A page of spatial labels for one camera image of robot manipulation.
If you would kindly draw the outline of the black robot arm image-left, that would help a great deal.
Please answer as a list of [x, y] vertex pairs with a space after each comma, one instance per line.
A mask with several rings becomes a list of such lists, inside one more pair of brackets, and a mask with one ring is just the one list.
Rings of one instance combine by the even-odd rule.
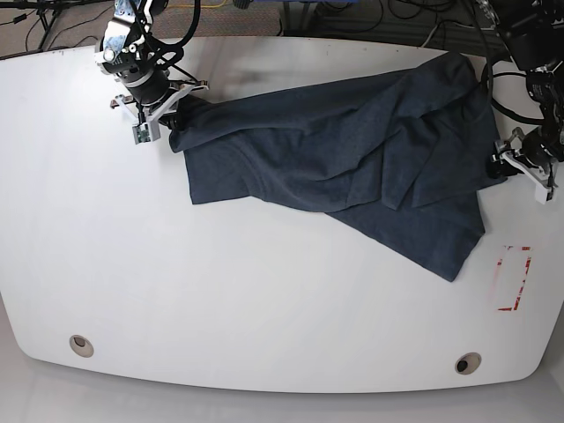
[[209, 88], [178, 65], [197, 30], [202, 3], [194, 2], [187, 33], [172, 43], [152, 33], [154, 17], [167, 5], [167, 1], [115, 1], [113, 17], [94, 55], [100, 70], [128, 92], [116, 95], [110, 107], [129, 117], [137, 145], [159, 140], [162, 126], [177, 126], [181, 99]]

